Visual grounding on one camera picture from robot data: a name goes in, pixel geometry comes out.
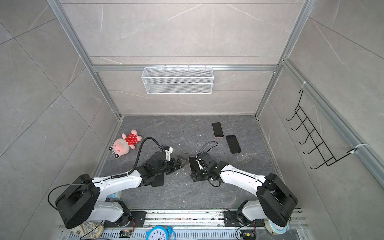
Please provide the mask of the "long black phone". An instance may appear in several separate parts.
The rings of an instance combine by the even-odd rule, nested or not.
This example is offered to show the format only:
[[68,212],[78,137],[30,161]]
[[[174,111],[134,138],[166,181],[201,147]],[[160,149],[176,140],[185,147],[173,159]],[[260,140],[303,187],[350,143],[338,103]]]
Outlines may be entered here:
[[201,170],[200,165],[196,159],[196,156],[188,157],[188,160],[189,160],[189,166],[191,169],[191,173],[196,173],[196,172],[199,172]]

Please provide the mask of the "black phone case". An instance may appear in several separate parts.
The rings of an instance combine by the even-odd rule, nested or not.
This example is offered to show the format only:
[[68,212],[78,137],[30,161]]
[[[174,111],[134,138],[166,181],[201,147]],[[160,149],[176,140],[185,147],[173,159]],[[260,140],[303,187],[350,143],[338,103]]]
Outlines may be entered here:
[[151,182],[152,187],[162,187],[164,185],[164,175],[155,176],[154,180]]

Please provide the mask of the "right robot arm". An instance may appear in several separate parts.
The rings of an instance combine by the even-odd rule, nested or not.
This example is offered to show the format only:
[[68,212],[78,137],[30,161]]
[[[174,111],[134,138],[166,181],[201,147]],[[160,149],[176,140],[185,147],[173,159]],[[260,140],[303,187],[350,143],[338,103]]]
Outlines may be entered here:
[[254,220],[266,220],[270,227],[283,230],[288,227],[298,199],[276,174],[255,175],[235,168],[226,162],[216,162],[207,152],[189,157],[191,179],[194,182],[218,181],[239,187],[257,199],[244,201],[236,211],[241,225]]

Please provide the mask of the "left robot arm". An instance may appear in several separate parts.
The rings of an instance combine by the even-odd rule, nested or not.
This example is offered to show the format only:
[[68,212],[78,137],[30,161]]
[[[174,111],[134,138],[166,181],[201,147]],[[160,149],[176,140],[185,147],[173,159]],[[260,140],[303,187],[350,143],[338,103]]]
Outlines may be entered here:
[[102,221],[125,227],[132,218],[130,210],[123,201],[108,202],[107,197],[127,189],[161,187],[165,175],[182,169],[186,164],[186,159],[167,159],[166,152],[156,152],[132,172],[101,178],[84,174],[56,199],[55,206],[67,229],[85,222]]

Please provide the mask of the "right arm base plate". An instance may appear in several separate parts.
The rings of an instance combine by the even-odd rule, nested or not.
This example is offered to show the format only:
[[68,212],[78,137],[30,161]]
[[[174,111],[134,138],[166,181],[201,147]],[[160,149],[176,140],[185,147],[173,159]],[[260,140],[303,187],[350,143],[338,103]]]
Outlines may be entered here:
[[246,220],[243,217],[239,217],[236,211],[230,211],[225,209],[223,211],[224,215],[224,225],[225,227],[240,227],[244,226],[246,223],[250,223],[248,227],[264,227],[265,222],[262,219],[256,219],[252,223]]

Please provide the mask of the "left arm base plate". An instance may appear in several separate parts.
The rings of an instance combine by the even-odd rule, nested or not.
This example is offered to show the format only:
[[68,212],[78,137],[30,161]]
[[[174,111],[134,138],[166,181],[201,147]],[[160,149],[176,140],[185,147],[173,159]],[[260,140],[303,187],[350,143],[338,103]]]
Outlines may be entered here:
[[146,220],[147,212],[145,211],[133,211],[129,214],[124,213],[120,218],[118,226],[121,228],[142,228]]

